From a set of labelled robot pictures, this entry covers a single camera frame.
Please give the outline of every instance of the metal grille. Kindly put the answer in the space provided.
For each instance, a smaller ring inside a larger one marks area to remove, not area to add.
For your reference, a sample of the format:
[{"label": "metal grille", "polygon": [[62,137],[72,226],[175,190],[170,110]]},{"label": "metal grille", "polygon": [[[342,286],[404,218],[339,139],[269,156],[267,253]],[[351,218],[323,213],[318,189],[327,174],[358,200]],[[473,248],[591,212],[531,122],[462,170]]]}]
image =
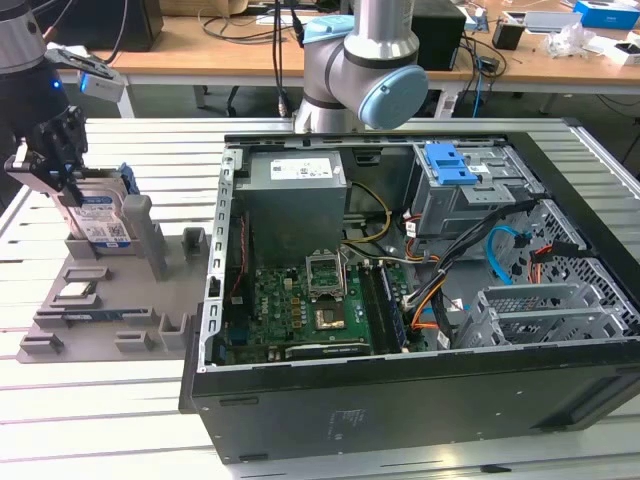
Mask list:
[{"label": "metal grille", "polygon": [[[512,226],[519,231],[528,231],[533,236],[531,245],[523,249],[514,249],[511,239],[506,236],[501,237],[505,238],[505,242],[497,249],[497,257],[516,285],[529,284],[526,264],[531,250],[549,245],[554,240],[584,245],[577,232],[551,202],[541,203],[530,215],[523,214]],[[541,283],[576,283],[595,286],[602,292],[600,305],[612,308],[628,327],[624,335],[640,335],[640,315],[598,260],[555,257],[553,262],[542,264]],[[545,304],[549,308],[558,306],[555,301],[550,304],[550,300],[547,299],[541,300],[535,307],[540,308]]]},{"label": "metal grille", "polygon": [[498,313],[530,312],[540,302],[539,297],[500,298],[490,300],[489,304]]}]

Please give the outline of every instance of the power supply label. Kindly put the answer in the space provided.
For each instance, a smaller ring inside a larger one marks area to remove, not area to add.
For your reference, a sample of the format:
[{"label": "power supply label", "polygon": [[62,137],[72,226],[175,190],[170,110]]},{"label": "power supply label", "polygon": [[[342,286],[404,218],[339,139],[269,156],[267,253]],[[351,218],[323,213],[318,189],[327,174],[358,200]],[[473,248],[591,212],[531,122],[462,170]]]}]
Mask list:
[{"label": "power supply label", "polygon": [[328,158],[287,158],[271,161],[271,180],[332,178]]}]

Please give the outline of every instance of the table leg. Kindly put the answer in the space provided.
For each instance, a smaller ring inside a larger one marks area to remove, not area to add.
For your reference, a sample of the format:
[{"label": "table leg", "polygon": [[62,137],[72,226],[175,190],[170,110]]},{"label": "table leg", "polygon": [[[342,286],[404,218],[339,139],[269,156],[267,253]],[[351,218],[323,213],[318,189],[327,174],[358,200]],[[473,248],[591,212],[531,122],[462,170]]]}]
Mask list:
[{"label": "table leg", "polygon": [[133,88],[129,85],[129,82],[125,79],[124,92],[122,92],[122,98],[118,102],[118,110],[122,118],[136,118],[136,113],[133,108]]},{"label": "table leg", "polygon": [[549,94],[549,96],[544,101],[544,103],[542,105],[540,105],[540,108],[538,109],[538,111],[542,115],[549,115],[549,112],[551,111],[551,107],[553,107],[553,103],[556,101],[556,98],[558,98],[558,94],[557,93]]},{"label": "table leg", "polygon": [[205,108],[207,104],[204,101],[205,89],[207,87],[203,87],[202,85],[194,85],[193,86],[193,94],[196,97],[196,107]]},{"label": "table leg", "polygon": [[433,118],[451,118],[453,116],[453,111],[456,108],[456,102],[458,101],[460,91],[460,87],[457,85],[446,85],[443,87],[440,92],[436,113]]}]

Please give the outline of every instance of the wooden desk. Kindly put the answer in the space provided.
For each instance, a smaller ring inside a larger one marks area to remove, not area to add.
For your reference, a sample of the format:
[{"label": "wooden desk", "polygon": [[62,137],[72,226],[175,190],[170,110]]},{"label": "wooden desk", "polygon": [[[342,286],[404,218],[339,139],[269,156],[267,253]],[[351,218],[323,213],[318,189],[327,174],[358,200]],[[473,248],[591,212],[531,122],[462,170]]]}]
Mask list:
[{"label": "wooden desk", "polygon": [[[547,0],[527,9],[518,8],[518,3],[529,4],[531,2],[516,0],[511,6],[504,5],[501,0],[487,0],[488,19],[490,33],[475,33],[474,38],[491,44],[495,20],[503,11],[557,11],[570,12],[569,7],[561,5],[559,0]],[[627,31],[611,29],[594,29],[598,35],[623,40]],[[620,66],[614,64],[604,56],[588,53],[586,58],[551,58],[541,45],[545,35],[524,33],[515,51],[500,50],[507,58],[508,68],[505,74],[495,83],[494,90],[512,91],[514,85],[520,84],[518,91],[539,91],[550,93],[605,93],[595,91],[602,89],[604,85],[610,87],[623,87],[619,91],[606,93],[640,93],[640,68],[633,66]],[[495,57],[495,53],[482,46],[478,46],[480,55]],[[469,73],[471,58],[466,52],[458,54],[456,66],[460,71]],[[624,87],[629,87],[633,92],[627,92]]]},{"label": "wooden desk", "polygon": [[[489,21],[495,20],[504,10],[518,8],[502,0],[487,0]],[[559,0],[547,0],[536,4],[536,10],[569,11]],[[245,20],[238,18],[236,23]],[[221,21],[210,27],[219,31]],[[475,33],[475,38],[491,43],[495,22],[490,23],[491,33]],[[268,31],[268,25],[230,25],[225,35],[241,36]],[[601,35],[624,38],[625,31],[601,30]],[[304,51],[300,49],[288,32],[283,44],[283,75],[286,86],[301,87],[303,84]],[[640,94],[640,68],[614,65],[606,57],[589,53],[587,58],[551,58],[541,42],[544,35],[524,33],[518,49],[501,51],[507,58],[505,74],[495,82],[495,91],[518,91],[540,93],[586,93],[586,94]],[[480,54],[495,56],[482,46]],[[133,117],[133,99],[130,85],[239,85],[274,86],[271,45],[239,45],[218,40],[206,35],[194,17],[166,17],[161,35],[154,49],[147,53],[120,54],[114,67],[123,74],[127,91],[119,104],[122,116]],[[455,100],[465,88],[472,75],[470,56],[461,51],[451,72],[429,72],[429,84],[433,90],[441,90],[436,115],[450,117]],[[196,104],[204,104],[201,87],[194,88]]]}]

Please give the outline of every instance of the black device box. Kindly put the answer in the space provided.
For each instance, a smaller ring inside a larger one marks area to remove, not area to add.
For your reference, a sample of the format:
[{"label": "black device box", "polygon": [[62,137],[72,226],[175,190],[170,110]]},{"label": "black device box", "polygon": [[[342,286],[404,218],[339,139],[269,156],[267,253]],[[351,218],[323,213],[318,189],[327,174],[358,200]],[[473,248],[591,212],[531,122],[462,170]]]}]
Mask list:
[{"label": "black device box", "polygon": [[[47,0],[33,0],[31,8]],[[58,18],[66,1],[36,15],[44,33]],[[124,0],[77,0],[58,26],[53,41],[61,45],[83,45],[91,50],[111,50],[122,25]],[[129,0],[127,25],[121,51],[146,52],[162,30],[159,0]]]},{"label": "black device box", "polygon": [[518,48],[522,32],[524,25],[498,22],[491,43],[500,50],[515,50]]},{"label": "black device box", "polygon": [[418,65],[425,70],[453,69],[465,20],[451,0],[416,0],[411,29],[420,40]]}]

